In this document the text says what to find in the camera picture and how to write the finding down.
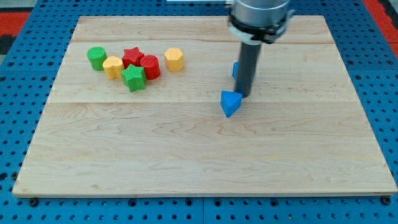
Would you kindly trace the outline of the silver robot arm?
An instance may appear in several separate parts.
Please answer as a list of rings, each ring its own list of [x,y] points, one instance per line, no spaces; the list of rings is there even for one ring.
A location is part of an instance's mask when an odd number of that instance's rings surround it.
[[[289,0],[233,0],[228,27],[242,43],[273,44],[287,30],[294,10]]]

